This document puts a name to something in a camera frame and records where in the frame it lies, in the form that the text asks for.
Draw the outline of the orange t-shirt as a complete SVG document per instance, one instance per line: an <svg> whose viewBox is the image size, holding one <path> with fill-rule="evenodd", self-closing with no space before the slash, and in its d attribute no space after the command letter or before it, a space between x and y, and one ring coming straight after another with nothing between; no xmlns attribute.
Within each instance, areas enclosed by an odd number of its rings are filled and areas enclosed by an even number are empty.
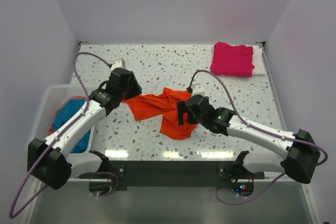
<svg viewBox="0 0 336 224"><path fill-rule="evenodd" d="M188 91L178 91L164 88L159 95L138 95L132 99L124 100L133 113L135 120L142 121L155 116L162 116L160 133L174 140L190 138L196 129L195 124L187 122L187 116L183 116L184 124L179 125L177 117L177 103L186 101L191 97Z"/></svg>

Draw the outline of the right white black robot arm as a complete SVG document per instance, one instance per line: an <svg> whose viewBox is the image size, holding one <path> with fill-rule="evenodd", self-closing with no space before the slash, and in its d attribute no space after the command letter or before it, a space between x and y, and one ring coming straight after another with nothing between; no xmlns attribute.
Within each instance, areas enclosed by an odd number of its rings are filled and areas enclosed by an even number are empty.
<svg viewBox="0 0 336 224"><path fill-rule="evenodd" d="M286 132L255 123L233 110L214 108L202 95L178 102L177 118L179 125L200 124L214 134L237 137L270 151L269 154L242 151L234 162L234 173L239 178L258 172L278 172L309 184L321 155L309 132Z"/></svg>

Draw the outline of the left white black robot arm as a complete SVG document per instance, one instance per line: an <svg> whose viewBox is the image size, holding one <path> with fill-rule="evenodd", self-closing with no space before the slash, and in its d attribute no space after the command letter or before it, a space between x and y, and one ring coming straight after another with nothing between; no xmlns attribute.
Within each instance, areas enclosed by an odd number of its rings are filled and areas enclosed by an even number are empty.
<svg viewBox="0 0 336 224"><path fill-rule="evenodd" d="M132 71L115 68L109 80L91 92L84 105L61 128L44 140L33 139L28 146L29 174L52 189L61 188L70 178L92 173L103 178L109 159L97 152L71 153L75 145L119 104L142 92Z"/></svg>

